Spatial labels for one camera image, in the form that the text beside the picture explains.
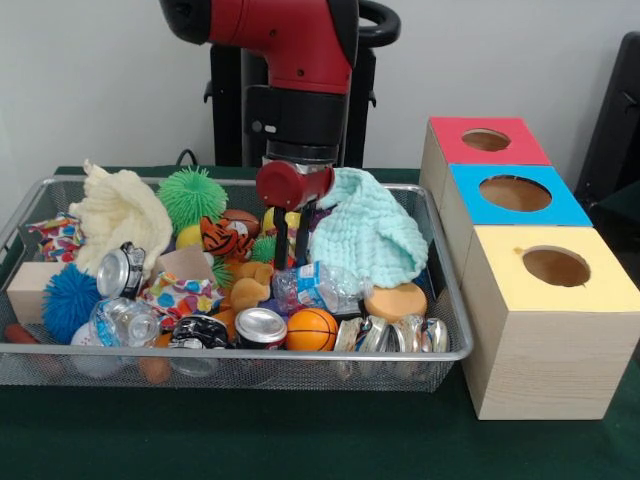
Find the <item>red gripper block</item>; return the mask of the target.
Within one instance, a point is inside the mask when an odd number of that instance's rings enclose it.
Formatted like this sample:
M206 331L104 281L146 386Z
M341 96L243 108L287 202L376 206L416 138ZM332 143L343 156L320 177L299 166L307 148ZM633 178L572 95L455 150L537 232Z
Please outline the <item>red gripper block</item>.
M285 270L288 265L288 224L286 210L299 210L300 223L296 234L295 260L307 263L309 228L315 203L332 188L334 169L329 165L302 165L273 160L263 165L256 176L256 191L265 205L274 208L276 247L274 268Z

